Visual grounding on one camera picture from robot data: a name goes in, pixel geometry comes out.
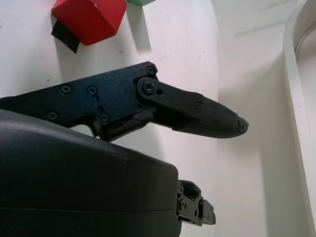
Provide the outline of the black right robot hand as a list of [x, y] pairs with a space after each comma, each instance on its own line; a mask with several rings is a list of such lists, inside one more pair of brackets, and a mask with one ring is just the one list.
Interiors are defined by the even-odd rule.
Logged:
[[175, 166], [114, 141], [148, 123], [221, 139], [249, 124], [156, 74], [144, 62], [1, 99], [1, 236], [177, 237], [216, 223]]

